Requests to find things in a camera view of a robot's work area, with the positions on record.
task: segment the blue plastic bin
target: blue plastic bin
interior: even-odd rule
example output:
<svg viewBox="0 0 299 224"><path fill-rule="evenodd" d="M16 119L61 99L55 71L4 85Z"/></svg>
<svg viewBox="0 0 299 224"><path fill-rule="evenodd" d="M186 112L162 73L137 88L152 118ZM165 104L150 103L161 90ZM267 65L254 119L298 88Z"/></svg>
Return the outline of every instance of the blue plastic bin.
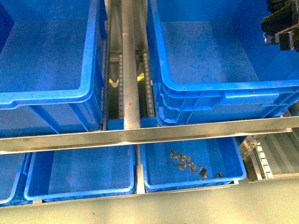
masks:
<svg viewBox="0 0 299 224"><path fill-rule="evenodd" d="M269 14L260 0L148 1L164 125L278 117L298 101L299 54L265 45L260 22Z"/></svg>
<svg viewBox="0 0 299 224"><path fill-rule="evenodd" d="M100 129L104 0L0 0L0 137Z"/></svg>
<svg viewBox="0 0 299 224"><path fill-rule="evenodd" d="M142 127L156 126L157 119L154 117L142 120ZM235 138L162 142L140 147L148 192L224 185L246 177ZM191 173L189 167L180 170L176 165L178 160L171 158L172 150L190 156L191 162L196 165L195 173ZM207 180L201 180L201 167L207 169Z"/></svg>
<svg viewBox="0 0 299 224"><path fill-rule="evenodd" d="M24 195L51 202L132 194L134 166L134 146L34 153Z"/></svg>
<svg viewBox="0 0 299 224"><path fill-rule="evenodd" d="M0 207L31 203L24 198L31 154L0 156Z"/></svg>

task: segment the bin bottom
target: bin bottom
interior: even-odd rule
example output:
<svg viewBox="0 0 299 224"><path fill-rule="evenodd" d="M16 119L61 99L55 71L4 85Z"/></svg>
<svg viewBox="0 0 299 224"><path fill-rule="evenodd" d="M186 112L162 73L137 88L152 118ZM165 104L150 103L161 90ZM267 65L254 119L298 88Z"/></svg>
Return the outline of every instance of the bin bottom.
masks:
<svg viewBox="0 0 299 224"><path fill-rule="evenodd" d="M207 169L207 177L214 179L221 172L227 177L217 139L175 141L146 145L147 175L150 185L178 182L199 181L199 169ZM175 150L188 155L197 167L196 173L191 173L189 167L180 170L178 160L171 159L171 151Z"/></svg>
<svg viewBox="0 0 299 224"><path fill-rule="evenodd" d="M62 201L134 192L134 147L33 154L25 197Z"/></svg>
<svg viewBox="0 0 299 224"><path fill-rule="evenodd" d="M15 23L0 54L1 92L78 89L86 25L87 19Z"/></svg>
<svg viewBox="0 0 299 224"><path fill-rule="evenodd" d="M259 81L231 22L165 22L162 29L174 82Z"/></svg>

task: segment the metal bracket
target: metal bracket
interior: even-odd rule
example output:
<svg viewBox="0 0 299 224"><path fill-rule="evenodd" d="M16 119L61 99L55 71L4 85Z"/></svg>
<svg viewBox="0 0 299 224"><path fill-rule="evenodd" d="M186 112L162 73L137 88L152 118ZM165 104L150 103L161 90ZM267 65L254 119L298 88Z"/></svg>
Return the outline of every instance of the metal bracket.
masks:
<svg viewBox="0 0 299 224"><path fill-rule="evenodd" d="M262 138L264 138L264 135L249 135L239 145L239 150L243 160L251 154L252 150L260 143L260 139Z"/></svg>
<svg viewBox="0 0 299 224"><path fill-rule="evenodd" d="M255 157L257 161L262 180L273 179L273 173L266 159L266 155L263 152L263 148L260 145L257 145L254 148L253 153L251 154L251 159L253 157Z"/></svg>
<svg viewBox="0 0 299 224"><path fill-rule="evenodd" d="M42 203L43 203L43 200L34 200L34 201L32 202L33 205L40 205L40 204L42 204Z"/></svg>
<svg viewBox="0 0 299 224"><path fill-rule="evenodd" d="M295 24L275 34L275 42L279 43L280 50L293 50L299 52L299 24Z"/></svg>

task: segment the metal channel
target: metal channel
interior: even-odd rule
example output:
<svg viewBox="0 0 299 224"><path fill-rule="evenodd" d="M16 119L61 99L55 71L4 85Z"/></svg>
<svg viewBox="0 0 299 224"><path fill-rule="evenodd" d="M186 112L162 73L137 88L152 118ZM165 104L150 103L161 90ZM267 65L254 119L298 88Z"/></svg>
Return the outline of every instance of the metal channel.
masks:
<svg viewBox="0 0 299 224"><path fill-rule="evenodd" d="M134 14L134 38L135 50L148 50L148 39L146 35L146 18L147 10L145 10L144 0L135 0L132 8Z"/></svg>
<svg viewBox="0 0 299 224"><path fill-rule="evenodd" d="M134 0L122 0L122 70L123 70L123 104L124 129L140 128L140 112L138 97L138 81L136 78L136 53L134 42ZM144 194L143 166L141 163L140 146L136 145L137 158L137 194Z"/></svg>
<svg viewBox="0 0 299 224"><path fill-rule="evenodd" d="M107 196L107 197L97 197L97 198L86 198L86 199L73 199L59 202L45 202L45 201L36 201L33 204L24 204L24 205L14 205L7 207L0 207L2 209L13 209L19 207L33 207L33 206L44 206L44 205L55 205L55 204L66 204L66 203L82 203L89 201L97 201L97 200L107 200L107 199L116 199L116 198L127 198L127 197L136 197L136 196L146 196L146 195L163 195L163 194L172 194L172 193L183 193L183 192L191 192L191 191L202 191L202 190L212 190L212 189L223 189L229 188L238 185L238 181L233 181L231 184L220 185L220 186L211 186L211 187L203 187L203 188L190 188L190 189L182 189L182 190L170 190L170 191L162 191L162 192L152 192L145 194L132 194L132 195L121 195L121 196Z"/></svg>
<svg viewBox="0 0 299 224"><path fill-rule="evenodd" d="M299 178L299 129L268 134L245 160L251 182Z"/></svg>
<svg viewBox="0 0 299 224"><path fill-rule="evenodd" d="M110 64L110 41L111 41L111 2L110 0L105 0L105 6L107 10L107 40L106 40L106 48L104 54L106 56L105 61L103 62L103 74L104 74L104 82L105 87L103 88L103 131L107 130L108 124L108 85L109 85L109 64Z"/></svg>
<svg viewBox="0 0 299 224"><path fill-rule="evenodd" d="M8 138L0 139L0 154L235 137L277 133L278 130L294 127L299 127L299 116Z"/></svg>
<svg viewBox="0 0 299 224"><path fill-rule="evenodd" d="M143 65L144 65L145 95L146 95L148 117L153 117L155 116L155 106L154 106L154 98L153 98L153 91L152 91L151 78L150 78L149 54L143 53L142 56L143 56Z"/></svg>
<svg viewBox="0 0 299 224"><path fill-rule="evenodd" d="M118 114L119 119L123 119L124 116L124 104L123 104L123 57L119 55L119 88L118 88Z"/></svg>

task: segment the shelf rack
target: shelf rack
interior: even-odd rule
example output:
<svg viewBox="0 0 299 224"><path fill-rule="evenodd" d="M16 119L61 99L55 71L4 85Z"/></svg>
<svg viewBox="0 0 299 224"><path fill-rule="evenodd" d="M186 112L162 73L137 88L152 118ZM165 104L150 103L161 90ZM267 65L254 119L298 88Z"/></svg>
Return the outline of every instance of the shelf rack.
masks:
<svg viewBox="0 0 299 224"><path fill-rule="evenodd" d="M146 0L140 0L143 5L143 9L146 10ZM251 162L253 164L252 170L255 175L259 175L256 180L271 179L260 175L263 167L261 167L261 157L258 155L260 150L261 136L270 133L289 133L292 132L292 128L299 127L299 116L291 116L287 112L283 117L271 118L271 119L249 119L249 120L237 120L228 122L217 123L205 123L197 125L187 126L170 126L170 127L155 127L155 128L140 128L140 111L139 111L139 98L138 98L138 83L136 78L136 55L138 52L142 52L142 59L145 69L145 83L146 89L149 90L146 96L148 105L149 116L154 115L154 103L152 98L152 90L150 84L150 70L147 49L135 49L134 39L134 7L136 1L134 0L121 0L121 25L122 25L122 51L118 54L120 57L113 54L110 57L110 35L111 35L111 0L106 0L106 7L108 11L108 41L107 41L107 59L105 61L104 73L105 83L108 86L109 80L109 63L121 62L122 63L122 83L123 83L123 118L124 118L124 130L118 131L106 131L107 129L107 88L104 90L103 107L104 110L104 122L103 131L89 132L89 133L70 133L70 134L55 134L45 136L29 136L19 138L7 138L0 139L0 154L12 154L12 153L27 153L27 152L41 152L52 150L66 150L66 149L78 149L78 148L93 148L93 147L105 147L105 146L120 146L120 145L136 145L137 166L136 166L136 185L137 190L133 195L126 196L110 196L102 198L92 199L79 199L61 202L45 203L42 200L33 201L29 205L49 205L57 203L67 203L73 201L92 201L109 198L121 198L132 197L139 195L152 195L163 193L177 193L195 190L217 189L227 188L235 186L238 181L231 183L230 185L205 187L197 189L184 189L157 193L146 193L143 181L143 168L140 159L140 147L139 144L154 143L154 142L166 142L166 141L180 141L180 140L198 140L208 138L222 138L222 137L237 137L247 136L247 138L240 142L240 151L242 153L245 162ZM145 26L142 27L143 37L146 37ZM146 38L143 38L143 45L147 46Z"/></svg>

